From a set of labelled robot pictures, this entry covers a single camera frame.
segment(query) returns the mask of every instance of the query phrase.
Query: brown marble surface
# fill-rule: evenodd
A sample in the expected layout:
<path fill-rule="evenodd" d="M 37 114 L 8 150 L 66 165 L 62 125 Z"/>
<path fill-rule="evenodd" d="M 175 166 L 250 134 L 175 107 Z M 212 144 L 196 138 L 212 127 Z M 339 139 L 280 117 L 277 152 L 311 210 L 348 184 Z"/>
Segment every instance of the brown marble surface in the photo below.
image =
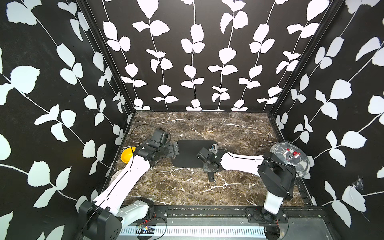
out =
<path fill-rule="evenodd" d="M 143 123 L 162 127 L 171 133 L 172 142 L 181 139 L 214 140 L 219 149 L 242 155 L 262 155 L 277 142 L 265 113 L 143 111 L 135 114 L 131 129 Z M 132 134 L 132 145 L 144 142 L 153 131 L 150 126 L 138 127 Z M 129 146 L 128 136 L 123 146 Z M 125 165 L 118 161 L 115 171 Z M 145 197 L 157 205 L 263 205 L 265 195 L 266 188 L 256 175 L 224 170 L 215 173 L 215 182 L 209 182 L 203 169 L 177 168 L 170 158 L 166 158 L 140 178 L 124 204 Z M 304 206 L 297 187 L 293 200 L 283 205 Z"/>

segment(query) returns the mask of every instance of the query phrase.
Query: yellow bowl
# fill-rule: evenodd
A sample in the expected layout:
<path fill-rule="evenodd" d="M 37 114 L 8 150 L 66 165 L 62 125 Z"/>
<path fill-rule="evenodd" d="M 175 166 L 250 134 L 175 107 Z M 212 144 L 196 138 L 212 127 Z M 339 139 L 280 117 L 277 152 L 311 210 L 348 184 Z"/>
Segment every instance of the yellow bowl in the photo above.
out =
<path fill-rule="evenodd" d="M 131 157 L 133 156 L 133 152 L 135 151 L 135 147 L 129 147 L 127 149 L 125 149 L 123 151 L 123 153 L 121 154 L 121 160 L 124 162 L 124 163 L 128 163 L 129 160 L 131 159 Z"/>

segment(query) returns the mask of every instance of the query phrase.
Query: clear plastic lid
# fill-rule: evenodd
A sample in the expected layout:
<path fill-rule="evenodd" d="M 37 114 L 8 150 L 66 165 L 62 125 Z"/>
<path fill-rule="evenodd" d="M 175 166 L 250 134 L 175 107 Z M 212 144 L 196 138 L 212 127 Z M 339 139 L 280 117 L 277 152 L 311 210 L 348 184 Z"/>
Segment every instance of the clear plastic lid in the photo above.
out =
<path fill-rule="evenodd" d="M 283 163 L 293 165 L 300 177 L 310 171 L 310 162 L 307 155 L 295 145 L 288 142 L 278 142 L 271 147 L 270 152 L 275 154 Z"/>

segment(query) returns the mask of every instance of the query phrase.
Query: metal grating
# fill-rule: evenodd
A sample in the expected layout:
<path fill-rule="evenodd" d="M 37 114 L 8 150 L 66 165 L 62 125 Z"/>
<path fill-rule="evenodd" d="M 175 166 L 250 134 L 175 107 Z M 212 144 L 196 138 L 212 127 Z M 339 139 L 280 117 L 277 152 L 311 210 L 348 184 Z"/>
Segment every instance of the metal grating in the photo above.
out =
<path fill-rule="evenodd" d="M 161 236 L 165 226 L 148 226 L 154 228 L 154 233 L 141 233 L 140 236 Z M 128 226 L 121 230 L 120 236 L 137 236 L 138 226 Z M 178 237 L 249 237 L 265 238 L 264 227 L 259 226 L 168 226 L 164 236 Z"/>

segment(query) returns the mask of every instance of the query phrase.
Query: black wallpaper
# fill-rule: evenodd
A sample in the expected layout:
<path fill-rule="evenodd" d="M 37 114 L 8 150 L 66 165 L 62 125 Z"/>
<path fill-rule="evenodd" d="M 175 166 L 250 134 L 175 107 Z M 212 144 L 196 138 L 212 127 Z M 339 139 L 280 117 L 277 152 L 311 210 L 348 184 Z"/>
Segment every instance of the black wallpaper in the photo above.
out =
<path fill-rule="evenodd" d="M 78 10 L 1 1 L 1 240 L 74 239 L 77 208 L 100 193 L 127 126 L 125 100 Z"/>
<path fill-rule="evenodd" d="M 384 1 L 360 2 L 342 5 L 276 116 L 312 156 L 312 200 L 348 240 L 384 234 Z"/>
<path fill-rule="evenodd" d="M 269 111 L 330 3 L 98 0 L 88 4 L 136 109 Z"/>

